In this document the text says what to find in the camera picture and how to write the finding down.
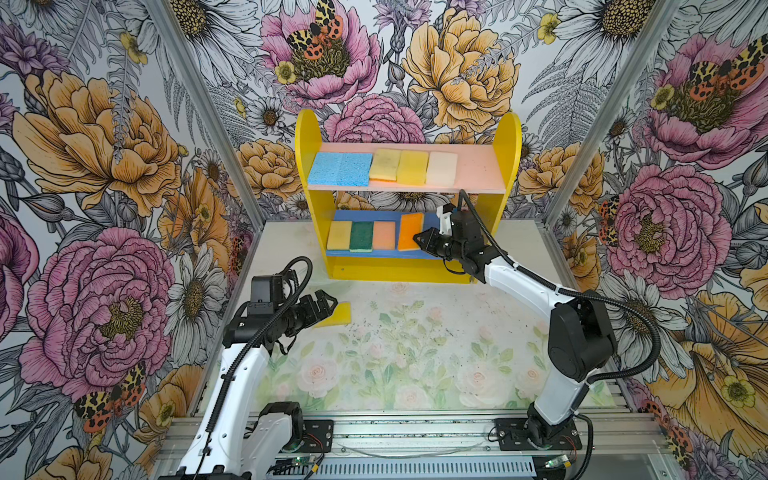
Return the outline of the bright yellow sponge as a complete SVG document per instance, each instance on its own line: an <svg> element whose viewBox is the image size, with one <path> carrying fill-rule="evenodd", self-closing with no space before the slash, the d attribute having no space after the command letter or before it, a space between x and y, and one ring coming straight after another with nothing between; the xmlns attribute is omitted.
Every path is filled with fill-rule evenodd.
<svg viewBox="0 0 768 480"><path fill-rule="evenodd" d="M334 312L325 320L317 323L316 328L344 326L351 323L351 305L343 302L336 306Z"/></svg>

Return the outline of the orange sponge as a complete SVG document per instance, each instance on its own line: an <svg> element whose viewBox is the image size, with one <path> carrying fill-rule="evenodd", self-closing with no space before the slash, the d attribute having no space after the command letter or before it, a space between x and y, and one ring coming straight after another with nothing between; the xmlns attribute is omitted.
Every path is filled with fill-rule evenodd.
<svg viewBox="0 0 768 480"><path fill-rule="evenodd" d="M424 214L421 212L403 214L400 217L397 249L400 252L419 250L414 236L424 231Z"/></svg>

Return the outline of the peach pink sponge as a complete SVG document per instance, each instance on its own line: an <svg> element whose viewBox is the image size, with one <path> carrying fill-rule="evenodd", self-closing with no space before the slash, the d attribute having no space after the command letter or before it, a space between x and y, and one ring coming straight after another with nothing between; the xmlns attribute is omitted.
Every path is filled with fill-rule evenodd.
<svg viewBox="0 0 768 480"><path fill-rule="evenodd" d="M372 248L374 251L393 251L396 246L396 223L376 221L373 225Z"/></svg>

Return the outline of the dark green scouring pad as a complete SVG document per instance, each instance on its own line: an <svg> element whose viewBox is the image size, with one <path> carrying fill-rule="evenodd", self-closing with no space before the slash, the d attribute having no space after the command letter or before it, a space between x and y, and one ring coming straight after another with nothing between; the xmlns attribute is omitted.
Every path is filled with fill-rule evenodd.
<svg viewBox="0 0 768 480"><path fill-rule="evenodd" d="M353 222L350 231L349 251L369 253L373 251L374 222Z"/></svg>

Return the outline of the pale pink sponge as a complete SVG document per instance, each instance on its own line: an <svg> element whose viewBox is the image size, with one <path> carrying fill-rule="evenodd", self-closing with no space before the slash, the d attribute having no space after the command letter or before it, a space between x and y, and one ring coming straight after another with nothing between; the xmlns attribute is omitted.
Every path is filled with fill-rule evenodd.
<svg viewBox="0 0 768 480"><path fill-rule="evenodd" d="M458 155L450 152L433 151L429 154L425 184L434 187L454 186Z"/></svg>

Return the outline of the yellow sponge with green back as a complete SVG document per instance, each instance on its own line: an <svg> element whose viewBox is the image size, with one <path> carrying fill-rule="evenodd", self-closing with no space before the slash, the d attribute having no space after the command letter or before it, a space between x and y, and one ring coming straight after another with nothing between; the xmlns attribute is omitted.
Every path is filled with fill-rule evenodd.
<svg viewBox="0 0 768 480"><path fill-rule="evenodd" d="M329 251L348 251L351 242L353 222L349 220L334 220L331 222L326 249Z"/></svg>

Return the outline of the dull yellow sponge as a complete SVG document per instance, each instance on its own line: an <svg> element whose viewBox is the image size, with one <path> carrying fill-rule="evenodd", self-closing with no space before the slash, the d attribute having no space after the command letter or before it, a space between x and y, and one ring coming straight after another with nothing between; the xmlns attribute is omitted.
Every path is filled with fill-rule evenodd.
<svg viewBox="0 0 768 480"><path fill-rule="evenodd" d="M377 149L372 158L369 179L374 181L395 182L402 151L396 149Z"/></svg>

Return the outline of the blue cellulose sponge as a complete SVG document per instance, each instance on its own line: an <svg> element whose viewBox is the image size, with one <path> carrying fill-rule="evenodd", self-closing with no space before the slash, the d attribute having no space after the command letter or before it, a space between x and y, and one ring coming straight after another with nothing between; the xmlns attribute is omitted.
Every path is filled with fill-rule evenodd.
<svg viewBox="0 0 768 480"><path fill-rule="evenodd" d="M319 152L316 154L308 177L310 185L339 185L343 154Z"/></svg>
<svg viewBox="0 0 768 480"><path fill-rule="evenodd" d="M371 153L341 153L336 184L345 187L367 187L372 161Z"/></svg>

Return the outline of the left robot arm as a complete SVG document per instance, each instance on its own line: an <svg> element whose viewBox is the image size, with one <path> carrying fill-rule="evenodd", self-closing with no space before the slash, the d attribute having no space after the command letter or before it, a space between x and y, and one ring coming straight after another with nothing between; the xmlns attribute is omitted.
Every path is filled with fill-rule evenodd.
<svg viewBox="0 0 768 480"><path fill-rule="evenodd" d="M265 340L268 329L281 335L297 334L331 317L339 302L323 290L276 305L257 303L256 316L244 314L251 304L241 304L226 337L218 378L210 402L191 445L176 471L160 479L266 479L284 448L304 436L301 407L277 402L266 407L255 427L247 422L250 401L263 380L271 353Z"/></svg>

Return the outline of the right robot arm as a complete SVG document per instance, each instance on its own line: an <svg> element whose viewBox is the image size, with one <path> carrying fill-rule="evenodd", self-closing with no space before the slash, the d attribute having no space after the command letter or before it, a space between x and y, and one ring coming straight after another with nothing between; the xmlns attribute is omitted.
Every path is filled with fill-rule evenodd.
<svg viewBox="0 0 768 480"><path fill-rule="evenodd" d="M512 295L548 320L547 355L552 369L543 390L529 406L525 431L535 448L550 447L567 430L585 399L588 378L616 350L605 304L578 292L568 293L510 257L468 210L438 210L438 228L412 236L419 249L444 262L457 261L462 272Z"/></svg>

